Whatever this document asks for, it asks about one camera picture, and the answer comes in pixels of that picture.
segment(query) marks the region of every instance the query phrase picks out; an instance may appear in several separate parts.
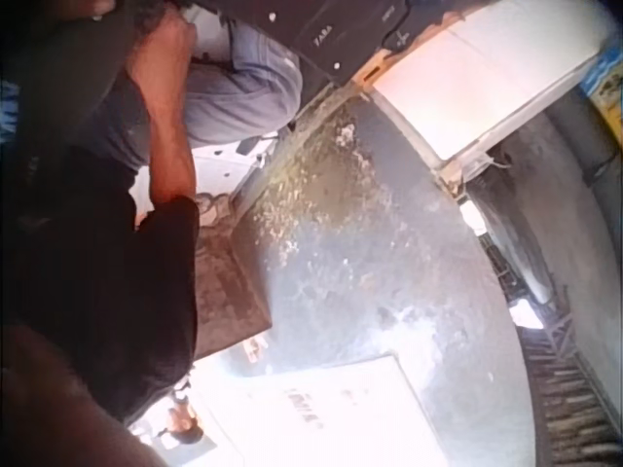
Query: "person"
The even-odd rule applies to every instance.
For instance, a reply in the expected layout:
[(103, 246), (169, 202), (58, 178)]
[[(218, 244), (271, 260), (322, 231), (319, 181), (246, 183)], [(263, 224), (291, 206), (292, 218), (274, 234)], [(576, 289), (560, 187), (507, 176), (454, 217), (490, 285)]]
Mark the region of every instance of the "person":
[(25, 326), (2, 333), (2, 460), (28, 467), (165, 467), (104, 411), (63, 352)]
[(184, 101), (195, 40), (167, 7), (126, 65), (149, 118), (154, 211), (136, 229), (119, 164), (73, 147), (54, 208), (9, 268), (3, 258), (3, 328), (19, 323), (57, 345), (90, 397), (124, 425), (194, 360), (199, 212)]
[[(229, 21), (229, 27), (231, 66), (193, 61), (188, 70), (184, 122), (191, 149), (262, 136), (288, 124), (299, 110), (299, 58), (248, 24)], [(122, 74), (74, 143), (135, 175), (149, 162), (149, 141), (142, 96)]]
[(166, 433), (182, 445), (198, 443), (203, 438), (203, 429), (188, 396), (183, 391), (173, 390), (168, 397), (171, 407), (165, 421)]

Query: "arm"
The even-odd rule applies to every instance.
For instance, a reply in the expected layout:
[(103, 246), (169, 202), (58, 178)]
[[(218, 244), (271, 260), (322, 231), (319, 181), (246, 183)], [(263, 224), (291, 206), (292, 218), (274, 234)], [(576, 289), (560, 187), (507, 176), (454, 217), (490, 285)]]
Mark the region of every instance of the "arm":
[(186, 75), (197, 33), (168, 8), (128, 61), (151, 123), (149, 194), (155, 206), (195, 198), (196, 174), (183, 123)]
[(2, 331), (3, 441), (19, 465), (165, 467), (95, 403), (57, 347), (25, 326)]

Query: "man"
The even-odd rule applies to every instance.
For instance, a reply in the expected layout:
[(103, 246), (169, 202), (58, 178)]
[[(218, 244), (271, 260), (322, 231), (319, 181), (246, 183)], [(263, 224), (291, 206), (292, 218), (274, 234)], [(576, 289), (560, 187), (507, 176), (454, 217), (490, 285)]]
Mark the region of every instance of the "man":
[(58, 203), (3, 277), (5, 319), (57, 344), (123, 424), (165, 396), (194, 357), (199, 214), (184, 98), (195, 39), (167, 8), (127, 64), (149, 117), (155, 210), (136, 230), (119, 163), (74, 148)]
[[(230, 21), (229, 27), (231, 67), (192, 62), (188, 70), (184, 121), (191, 149), (275, 131), (299, 109), (298, 57), (247, 24)], [(146, 110), (136, 86), (122, 75), (75, 142), (136, 174), (150, 156)]]

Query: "bright light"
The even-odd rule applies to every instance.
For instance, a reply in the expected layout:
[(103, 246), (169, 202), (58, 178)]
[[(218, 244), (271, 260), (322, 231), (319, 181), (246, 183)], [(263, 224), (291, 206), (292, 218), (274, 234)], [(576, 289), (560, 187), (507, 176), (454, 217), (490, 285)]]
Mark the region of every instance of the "bright light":
[(543, 323), (538, 319), (530, 302), (521, 299), (509, 308), (510, 315), (517, 326), (530, 329), (543, 329)]
[(474, 231), (475, 234), (480, 236), (487, 233), (485, 219), (483, 219), (482, 214), (471, 199), (468, 199), (466, 202), (461, 204), (459, 209), (460, 213), (463, 215), (465, 224), (471, 227), (471, 230)]

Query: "light blue jeans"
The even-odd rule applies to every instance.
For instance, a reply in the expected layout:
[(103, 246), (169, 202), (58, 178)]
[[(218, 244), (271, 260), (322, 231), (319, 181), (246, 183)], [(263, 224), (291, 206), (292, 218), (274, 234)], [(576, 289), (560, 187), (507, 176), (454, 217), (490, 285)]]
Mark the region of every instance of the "light blue jeans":
[[(232, 70), (192, 63), (185, 122), (191, 148), (226, 144), (285, 126), (301, 101), (299, 60), (246, 24), (232, 24)], [(149, 162), (149, 119), (127, 78), (112, 88), (75, 140), (137, 171)]]

